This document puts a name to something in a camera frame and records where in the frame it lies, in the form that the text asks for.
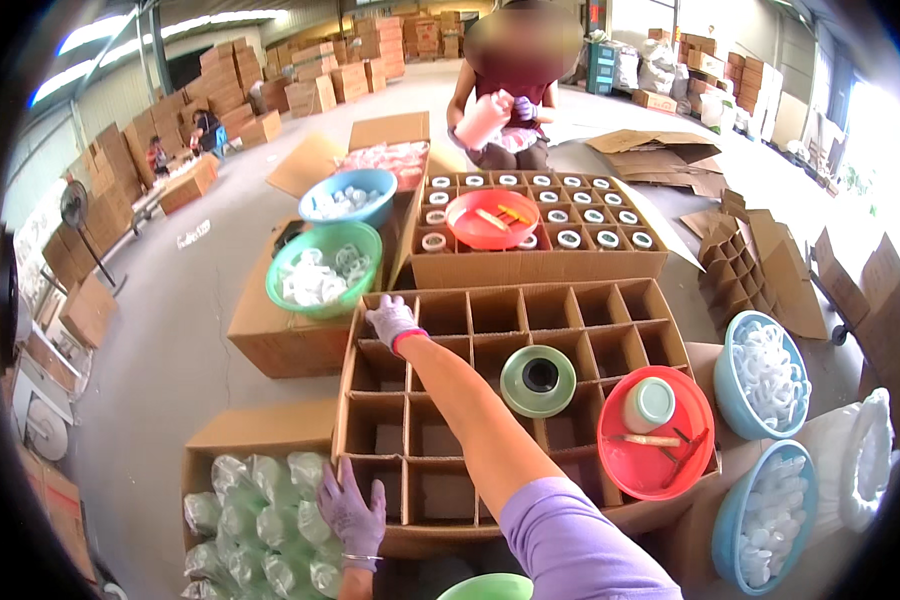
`white plastic bag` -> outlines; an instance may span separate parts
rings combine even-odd
[[[819,490],[809,545],[841,527],[864,531],[890,480],[894,426],[888,391],[877,388],[863,402],[807,421],[799,437],[813,459]]]

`bracelet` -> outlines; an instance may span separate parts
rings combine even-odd
[[[345,559],[350,559],[351,561],[382,561],[384,557],[382,556],[363,556],[361,554],[348,554],[347,552],[343,552],[341,555]]]

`standing fan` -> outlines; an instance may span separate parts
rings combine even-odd
[[[124,289],[124,284],[127,283],[127,276],[123,276],[123,281],[120,282],[120,286],[118,287],[117,282],[113,280],[110,271],[107,270],[107,267],[104,266],[104,263],[102,263],[97,256],[97,253],[93,251],[93,247],[87,242],[86,234],[84,234],[84,223],[87,218],[88,204],[87,189],[84,185],[75,179],[69,180],[67,182],[67,187],[63,189],[63,194],[60,195],[60,217],[67,226],[80,234],[80,239],[83,240],[83,245],[87,247],[87,252],[93,257],[96,266],[99,267],[99,270],[103,271],[107,281],[110,282],[110,286],[115,288],[113,296],[116,298],[117,294],[120,293],[120,290]]]

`cart wheel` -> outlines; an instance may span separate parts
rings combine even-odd
[[[830,334],[830,341],[833,342],[834,346],[842,346],[844,342],[847,342],[847,334],[850,332],[851,330],[847,329],[846,325],[839,324],[833,328],[833,333]]]

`gloved hand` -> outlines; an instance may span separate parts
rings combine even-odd
[[[330,464],[323,465],[323,483],[316,492],[316,508],[330,529],[343,543],[343,553],[357,557],[343,557],[344,567],[377,571],[377,552],[384,541],[387,525],[387,497],[384,484],[373,480],[370,492],[370,508],[360,496],[357,480],[353,476],[350,459],[340,459],[343,485],[337,483]]]
[[[538,107],[526,96],[519,96],[513,100],[513,114],[520,121],[536,121]]]
[[[377,337],[394,354],[397,354],[396,343],[401,339],[414,334],[427,335],[414,321],[414,313],[404,303],[401,295],[390,297],[390,294],[383,294],[380,308],[366,311],[366,320],[376,330]]]

